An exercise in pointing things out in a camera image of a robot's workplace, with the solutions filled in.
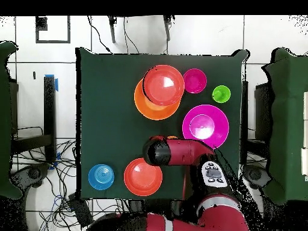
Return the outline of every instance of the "chair wheel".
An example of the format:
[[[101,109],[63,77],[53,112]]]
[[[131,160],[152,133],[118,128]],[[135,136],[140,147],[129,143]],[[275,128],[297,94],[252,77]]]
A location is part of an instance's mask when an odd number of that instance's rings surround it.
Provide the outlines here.
[[[40,180],[39,182],[33,184],[32,187],[33,187],[33,188],[38,188],[38,187],[40,187],[40,186],[42,185],[42,183],[43,183],[43,181]]]

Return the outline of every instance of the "plate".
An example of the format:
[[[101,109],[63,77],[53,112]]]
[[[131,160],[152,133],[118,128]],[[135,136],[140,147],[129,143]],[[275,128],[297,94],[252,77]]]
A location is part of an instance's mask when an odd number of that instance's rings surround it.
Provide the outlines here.
[[[124,172],[124,183],[137,196],[149,196],[157,192],[162,182],[160,167],[149,165],[143,158],[133,160]]]
[[[216,106],[198,105],[185,116],[182,132],[185,139],[200,140],[216,149],[227,139],[229,122]]]
[[[142,91],[142,80],[136,86],[134,101],[139,112],[150,120],[166,119],[174,114],[180,105],[180,101],[168,106],[155,105],[145,97]]]

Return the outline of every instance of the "chair leg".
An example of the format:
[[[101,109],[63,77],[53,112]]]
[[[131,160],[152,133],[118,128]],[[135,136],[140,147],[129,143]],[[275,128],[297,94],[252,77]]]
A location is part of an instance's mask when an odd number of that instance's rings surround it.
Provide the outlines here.
[[[165,23],[167,40],[170,41],[169,25],[171,24],[171,16],[164,15],[164,23]]]
[[[116,43],[116,37],[114,36],[114,24],[117,22],[117,18],[114,18],[114,16],[108,16],[108,18],[109,18],[111,39],[113,43]]]

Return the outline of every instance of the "dark green table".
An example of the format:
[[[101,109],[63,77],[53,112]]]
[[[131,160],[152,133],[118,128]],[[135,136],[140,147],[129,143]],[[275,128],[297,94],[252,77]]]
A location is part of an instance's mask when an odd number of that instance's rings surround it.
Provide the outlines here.
[[[142,157],[143,144],[154,135],[182,138],[185,114],[200,104],[219,107],[229,119],[229,136],[220,147],[234,172],[239,163],[239,121],[241,112],[241,64],[245,50],[230,56],[110,55],[91,54],[80,48],[81,56],[81,197],[102,199],[144,199],[126,188],[123,173],[134,159]],[[171,65],[181,74],[188,69],[204,71],[208,83],[199,94],[184,93],[179,109],[169,118],[149,120],[134,104],[134,90],[147,70],[157,64]],[[231,90],[227,103],[211,99],[213,89],[224,84]],[[88,172],[96,164],[110,165],[114,184],[105,191],[92,188]],[[182,199],[185,167],[161,167],[160,189],[149,199]]]

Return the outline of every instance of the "red plate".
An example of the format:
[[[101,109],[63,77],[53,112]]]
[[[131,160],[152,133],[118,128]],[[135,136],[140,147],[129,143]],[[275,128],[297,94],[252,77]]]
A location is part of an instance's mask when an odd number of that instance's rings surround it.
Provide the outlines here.
[[[137,196],[152,195],[159,189],[161,182],[161,168],[149,165],[143,158],[133,160],[124,172],[126,187]]]
[[[143,78],[143,91],[155,105],[172,105],[180,101],[184,93],[184,79],[172,66],[158,65]]]

